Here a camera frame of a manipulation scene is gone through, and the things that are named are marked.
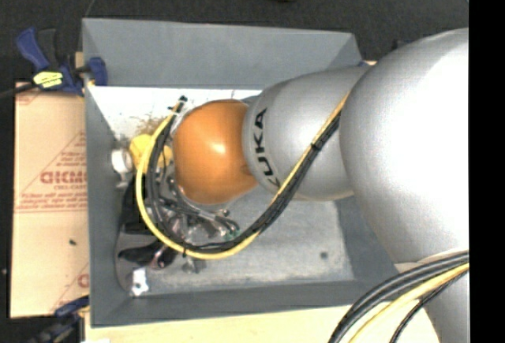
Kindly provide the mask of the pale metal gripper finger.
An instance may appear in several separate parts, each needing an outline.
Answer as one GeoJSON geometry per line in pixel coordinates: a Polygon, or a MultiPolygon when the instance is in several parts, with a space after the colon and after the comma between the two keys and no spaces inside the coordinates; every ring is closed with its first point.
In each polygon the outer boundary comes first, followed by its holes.
{"type": "Polygon", "coordinates": [[[184,263],[181,269],[186,274],[199,274],[206,268],[206,261],[204,259],[197,259],[191,256],[184,258],[184,263]]]}

